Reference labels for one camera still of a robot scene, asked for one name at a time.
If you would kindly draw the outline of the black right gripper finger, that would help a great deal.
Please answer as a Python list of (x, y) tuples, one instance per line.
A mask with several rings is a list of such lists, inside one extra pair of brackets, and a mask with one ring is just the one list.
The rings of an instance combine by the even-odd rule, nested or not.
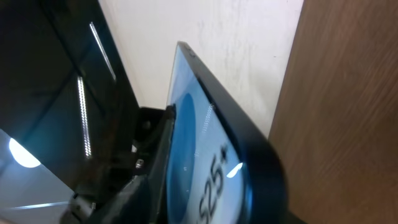
[(105, 202), (90, 223), (168, 223), (166, 173), (176, 117), (175, 106), (164, 110), (140, 108), (132, 148), (118, 154), (121, 164), (111, 168)]

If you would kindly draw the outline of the blue Galaxy smartphone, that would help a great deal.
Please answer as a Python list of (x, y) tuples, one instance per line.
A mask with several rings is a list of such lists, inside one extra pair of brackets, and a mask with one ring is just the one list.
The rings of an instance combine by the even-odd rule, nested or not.
[(186, 42), (175, 49), (167, 103), (175, 110), (169, 223), (282, 223), (287, 187), (277, 153)]

